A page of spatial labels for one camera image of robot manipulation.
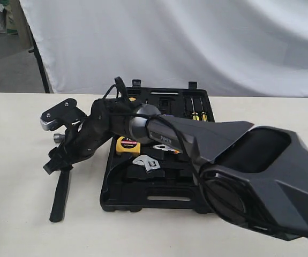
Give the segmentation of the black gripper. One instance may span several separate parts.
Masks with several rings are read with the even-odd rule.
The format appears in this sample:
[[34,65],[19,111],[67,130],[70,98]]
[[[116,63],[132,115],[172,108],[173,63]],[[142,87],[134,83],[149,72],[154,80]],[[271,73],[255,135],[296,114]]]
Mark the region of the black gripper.
[[51,160],[43,168],[49,175],[56,171],[71,171],[73,166],[70,163],[90,158],[110,138],[110,115],[89,115],[73,133],[72,139],[49,151]]

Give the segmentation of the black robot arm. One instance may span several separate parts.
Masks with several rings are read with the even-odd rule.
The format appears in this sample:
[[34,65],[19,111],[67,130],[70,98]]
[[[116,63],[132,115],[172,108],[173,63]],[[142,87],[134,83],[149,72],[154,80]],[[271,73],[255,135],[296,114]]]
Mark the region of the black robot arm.
[[162,115],[127,97],[95,100],[89,115],[67,99],[40,121],[46,131],[66,127],[47,173],[92,157],[115,135],[161,143],[186,156],[206,203],[226,222],[282,240],[308,239],[308,147],[294,131]]

